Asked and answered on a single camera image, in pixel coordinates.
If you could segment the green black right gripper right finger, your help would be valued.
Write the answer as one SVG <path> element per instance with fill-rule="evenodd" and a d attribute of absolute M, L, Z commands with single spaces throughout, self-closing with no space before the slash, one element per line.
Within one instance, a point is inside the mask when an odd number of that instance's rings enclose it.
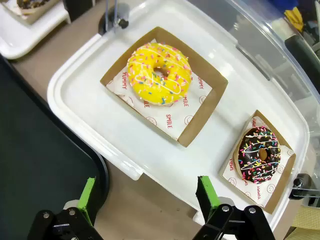
<path fill-rule="evenodd" d="M 204 225 L 194 240 L 221 240 L 233 235 L 237 240 L 273 240 L 274 234 L 261 207 L 249 205 L 240 210 L 221 203 L 208 176 L 197 177 L 195 192 Z"/>

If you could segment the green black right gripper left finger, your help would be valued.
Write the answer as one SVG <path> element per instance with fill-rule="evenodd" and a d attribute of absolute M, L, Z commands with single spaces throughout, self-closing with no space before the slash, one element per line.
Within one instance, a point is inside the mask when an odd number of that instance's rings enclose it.
<path fill-rule="evenodd" d="M 29 230 L 28 240 L 101 240 L 94 228 L 100 190 L 95 178 L 88 178 L 76 206 L 54 214 L 39 211 Z"/>

